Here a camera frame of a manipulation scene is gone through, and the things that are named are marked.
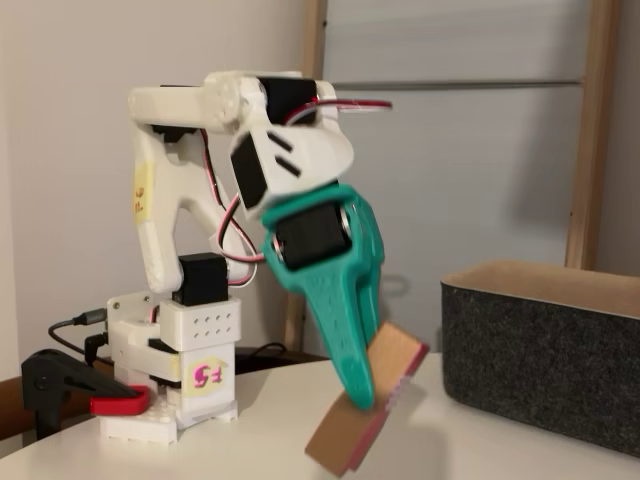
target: black clamp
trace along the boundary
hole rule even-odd
[[[22,362],[22,403],[33,410],[38,440],[60,431],[60,412],[72,391],[91,397],[134,398],[131,387],[59,350],[40,350]]]

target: red wire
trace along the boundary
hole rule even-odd
[[[318,100],[315,99],[312,102],[305,103],[304,105],[296,108],[287,115],[284,123],[287,124],[289,120],[299,113],[305,110],[315,110],[318,107],[338,107],[342,108],[384,108],[389,109],[393,107],[391,102],[385,100],[357,100],[354,98],[336,98],[334,100]]]
[[[216,203],[222,207],[222,209],[226,214],[227,207],[224,205],[224,203],[222,202],[222,198],[220,197],[220,191],[218,190],[218,183],[216,181],[215,172],[213,171],[213,166],[211,165],[211,157],[209,155],[209,135],[207,134],[207,131],[204,129],[201,129],[200,133],[202,135],[202,140],[204,142],[203,157],[204,157],[205,170],[207,171],[207,177],[209,178],[209,184],[211,186],[211,190],[213,192],[213,196],[216,200]],[[249,246],[249,249],[251,250],[251,253],[256,255],[257,254],[256,247],[254,246],[253,242],[249,238],[249,235],[246,234],[246,232],[242,229],[242,227],[233,218],[231,218],[229,223],[233,226],[234,230],[238,232],[238,234],[247,243],[247,245]],[[240,280],[230,281],[229,285],[232,285],[232,286],[244,285],[244,283],[248,282],[252,276],[253,274],[249,273],[248,275],[241,278]]]
[[[256,252],[250,257],[241,257],[239,255],[233,255],[233,254],[227,253],[222,246],[222,240],[224,238],[224,234],[226,233],[227,225],[230,223],[229,220],[233,218],[233,214],[235,213],[235,210],[238,208],[239,203],[240,203],[240,196],[239,194],[236,193],[233,199],[231,200],[231,203],[229,204],[229,208],[224,214],[224,217],[220,224],[220,228],[218,228],[217,239],[218,239],[218,247],[220,248],[220,253],[222,253],[223,256],[231,260],[236,260],[237,262],[254,263],[254,264],[263,262],[264,255],[262,253],[257,254]]]

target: white base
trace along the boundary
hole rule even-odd
[[[158,398],[146,412],[136,416],[100,416],[100,435],[169,445],[178,440],[174,408]]]
[[[189,428],[211,418],[227,422],[235,420],[238,418],[238,402],[234,400],[231,403],[222,405],[220,408],[216,408],[215,410],[209,410],[208,412],[177,412],[176,415],[179,430],[184,430],[185,428]]]
[[[178,440],[178,430],[184,430],[212,418],[230,422],[238,418],[238,402],[208,412],[176,412],[166,400],[158,397],[146,412],[136,416],[101,415],[100,435],[170,445]]]

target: white robotic arm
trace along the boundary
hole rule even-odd
[[[202,87],[132,91],[133,208],[153,292],[175,291],[182,283],[173,237],[178,209],[194,216],[209,236],[212,251],[218,251],[215,234],[224,209],[212,196],[202,156],[205,136],[200,130],[234,136],[230,157],[250,219],[279,200],[334,181],[351,166],[353,150],[338,127],[337,109],[318,112],[313,128],[274,125],[265,87],[269,78],[299,75],[227,72],[209,75]],[[320,99],[335,98],[329,83],[315,82],[314,87]],[[224,188],[218,188],[226,200]],[[223,247],[244,253],[242,239],[233,230],[225,236]],[[248,268],[230,261],[229,278],[246,277]]]

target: red clamp pad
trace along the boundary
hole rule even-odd
[[[91,397],[89,411],[94,415],[140,415],[149,406],[149,387],[130,385],[138,392],[134,398]]]

